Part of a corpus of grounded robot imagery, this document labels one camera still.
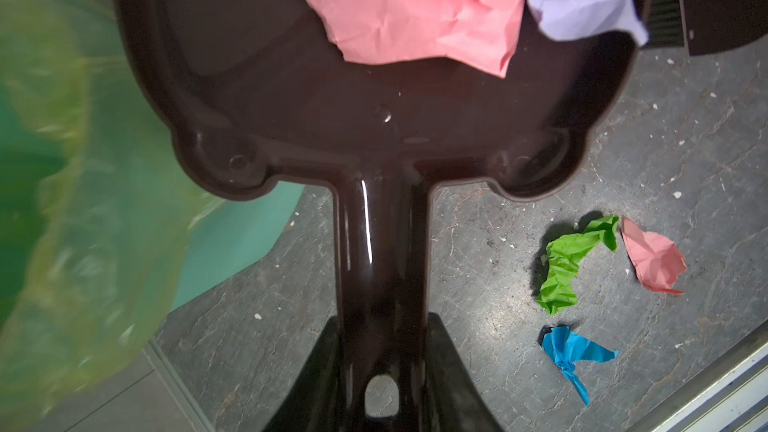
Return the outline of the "large green paper scrap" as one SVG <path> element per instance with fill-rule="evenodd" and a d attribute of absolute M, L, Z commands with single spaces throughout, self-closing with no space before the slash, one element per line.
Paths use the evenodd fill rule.
<path fill-rule="evenodd" d="M 581 261 L 598 245 L 611 252 L 617 249 L 619 217 L 610 215 L 590 221 L 583 232 L 563 235 L 546 246 L 547 276 L 539 288 L 536 302 L 553 316 L 578 304 L 572 281 Z"/>

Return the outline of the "dark brown hand brush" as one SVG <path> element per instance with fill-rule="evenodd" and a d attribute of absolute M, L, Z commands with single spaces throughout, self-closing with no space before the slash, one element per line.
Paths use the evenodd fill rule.
<path fill-rule="evenodd" d="M 726 52 L 767 34 L 767 0 L 650 0 L 647 49 Z"/>

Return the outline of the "pink paper scrap right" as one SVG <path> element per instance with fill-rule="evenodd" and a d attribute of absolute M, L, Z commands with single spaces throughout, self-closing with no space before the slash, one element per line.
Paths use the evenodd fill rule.
<path fill-rule="evenodd" d="M 449 58 L 503 78 L 525 0 L 306 0 L 345 61 Z"/>

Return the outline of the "blue paper scrap front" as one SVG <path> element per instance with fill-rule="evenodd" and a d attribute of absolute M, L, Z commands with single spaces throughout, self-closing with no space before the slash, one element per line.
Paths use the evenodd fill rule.
<path fill-rule="evenodd" d="M 615 360 L 618 350 L 610 350 L 571 331 L 567 326 L 549 329 L 540 340 L 541 348 L 571 383 L 585 406 L 591 401 L 586 386 L 576 373 L 577 362 L 603 364 Z"/>

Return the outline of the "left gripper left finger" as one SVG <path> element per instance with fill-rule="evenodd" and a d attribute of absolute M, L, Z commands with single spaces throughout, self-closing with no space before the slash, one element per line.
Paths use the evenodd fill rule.
<path fill-rule="evenodd" d="M 288 396 L 263 431 L 339 431 L 344 409 L 341 358 L 338 318 L 331 317 Z"/>

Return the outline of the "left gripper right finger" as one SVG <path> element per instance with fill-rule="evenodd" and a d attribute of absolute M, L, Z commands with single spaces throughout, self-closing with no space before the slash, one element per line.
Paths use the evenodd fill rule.
<path fill-rule="evenodd" d="M 427 317 L 425 338 L 427 431 L 502 432 L 464 366 L 438 314 Z"/>

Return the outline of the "pink paper scrap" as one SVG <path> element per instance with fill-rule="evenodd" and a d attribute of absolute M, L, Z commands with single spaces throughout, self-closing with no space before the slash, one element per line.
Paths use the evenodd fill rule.
<path fill-rule="evenodd" d="M 644 288 L 655 293 L 683 295 L 673 286 L 687 266 L 673 241 L 658 233 L 643 231 L 627 217 L 621 219 L 621 234 L 636 277 Z"/>
<path fill-rule="evenodd" d="M 525 0 L 306 0 L 345 61 L 449 58 L 503 78 Z"/>

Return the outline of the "pink paper scrap front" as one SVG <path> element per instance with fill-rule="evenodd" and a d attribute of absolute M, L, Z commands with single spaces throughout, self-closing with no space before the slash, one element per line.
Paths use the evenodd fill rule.
<path fill-rule="evenodd" d="M 687 266 L 673 241 L 658 233 L 643 231 L 627 217 L 621 219 L 621 234 L 636 277 L 644 288 L 655 293 L 683 295 L 673 286 Z"/>

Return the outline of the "green trash bin with liner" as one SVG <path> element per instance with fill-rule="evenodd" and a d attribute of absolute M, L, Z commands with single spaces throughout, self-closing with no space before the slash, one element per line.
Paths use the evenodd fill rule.
<path fill-rule="evenodd" d="M 263 258 L 302 187 L 226 201 L 180 167 L 112 0 L 1 0 L 1 427 L 128 366 Z"/>

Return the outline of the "aluminium mounting rail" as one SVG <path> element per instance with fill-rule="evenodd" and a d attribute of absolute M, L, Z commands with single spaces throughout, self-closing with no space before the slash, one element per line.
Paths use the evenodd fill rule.
<path fill-rule="evenodd" d="M 765 431 L 767 324 L 633 424 L 632 431 Z"/>

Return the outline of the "dark brown dustpan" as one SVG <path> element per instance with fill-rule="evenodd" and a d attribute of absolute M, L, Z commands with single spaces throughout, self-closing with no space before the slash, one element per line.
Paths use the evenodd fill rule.
<path fill-rule="evenodd" d="M 247 201 L 334 195 L 339 431 L 427 431 L 433 191 L 557 191 L 621 92 L 632 38 L 554 42 L 530 15 L 505 78 L 446 59 L 346 62 L 306 0 L 114 0 L 137 82 L 185 172 Z"/>

